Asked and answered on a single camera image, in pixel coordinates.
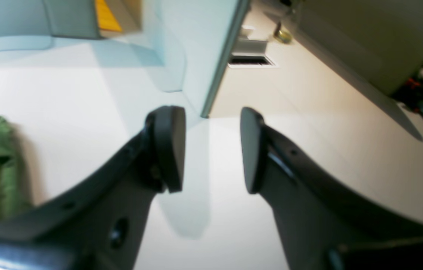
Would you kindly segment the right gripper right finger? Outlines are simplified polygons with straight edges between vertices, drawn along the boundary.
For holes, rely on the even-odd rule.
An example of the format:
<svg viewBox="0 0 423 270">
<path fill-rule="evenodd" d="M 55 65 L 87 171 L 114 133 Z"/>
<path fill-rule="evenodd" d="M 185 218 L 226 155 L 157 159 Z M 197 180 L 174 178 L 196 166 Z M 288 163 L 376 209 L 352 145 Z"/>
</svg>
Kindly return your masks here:
<svg viewBox="0 0 423 270">
<path fill-rule="evenodd" d="M 340 183 L 245 106 L 244 182 L 271 207 L 291 270 L 423 270 L 423 225 Z"/>
</svg>

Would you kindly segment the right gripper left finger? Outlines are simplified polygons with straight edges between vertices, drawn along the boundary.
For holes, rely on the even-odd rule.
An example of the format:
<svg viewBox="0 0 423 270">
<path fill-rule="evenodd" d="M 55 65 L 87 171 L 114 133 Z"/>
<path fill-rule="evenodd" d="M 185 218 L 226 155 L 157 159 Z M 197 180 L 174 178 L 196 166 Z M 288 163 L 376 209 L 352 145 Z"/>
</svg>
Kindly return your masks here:
<svg viewBox="0 0 423 270">
<path fill-rule="evenodd" d="M 154 197 L 183 188 L 186 112 L 161 106 L 81 183 L 0 222 L 0 269 L 132 270 Z"/>
</svg>

